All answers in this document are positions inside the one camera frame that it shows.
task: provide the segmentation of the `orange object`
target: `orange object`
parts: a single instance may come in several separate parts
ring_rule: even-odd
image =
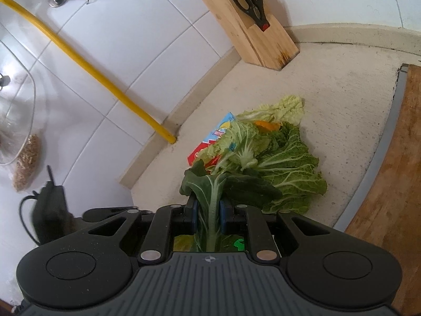
[[[281,128],[281,124],[276,123],[276,122],[270,123],[270,122],[267,122],[267,121],[258,120],[258,121],[255,121],[254,124],[257,126],[259,131],[261,131],[262,133],[279,131],[279,129]]]

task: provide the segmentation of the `black scissors handle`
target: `black scissors handle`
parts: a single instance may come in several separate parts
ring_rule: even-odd
[[[245,0],[247,3],[247,7],[241,5],[238,0],[233,0],[237,7],[251,17],[256,25],[262,30],[265,31],[269,26],[269,22],[266,19],[266,15],[264,13],[263,8],[263,0]]]

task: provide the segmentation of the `vegetable scraps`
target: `vegetable scraps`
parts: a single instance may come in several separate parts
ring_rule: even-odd
[[[307,212],[311,197],[323,195],[327,183],[316,172],[318,158],[300,139],[302,99],[286,96],[279,103],[243,112],[213,144],[201,150],[186,170],[182,195],[194,192],[199,204],[197,251],[220,251],[219,201],[256,206],[263,213]]]

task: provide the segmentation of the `yellow pipe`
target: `yellow pipe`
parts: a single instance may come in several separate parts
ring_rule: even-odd
[[[61,37],[56,35],[45,23],[35,17],[32,13],[28,12],[24,7],[14,2],[13,0],[0,0],[6,6],[10,7],[31,24],[36,26],[43,34],[45,34],[51,41],[56,44],[60,49],[62,49],[71,59],[73,59],[77,64],[79,64],[83,69],[87,71],[93,78],[105,86],[115,97],[118,98],[121,103],[123,103],[127,108],[129,108],[133,113],[140,116],[145,120],[155,131],[161,135],[166,141],[170,144],[175,143],[177,140],[174,135],[168,132],[164,127],[160,125],[155,119],[146,113],[142,108],[130,100],[119,88],[115,86],[108,78],[106,78],[99,70],[97,70],[93,65],[88,63],[80,54],[78,54],[74,49],[70,47]]]

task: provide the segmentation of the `wooden knife block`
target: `wooden knife block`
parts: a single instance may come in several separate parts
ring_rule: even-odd
[[[263,32],[233,0],[203,2],[246,63],[280,70],[300,52],[266,5],[264,11],[270,27]]]

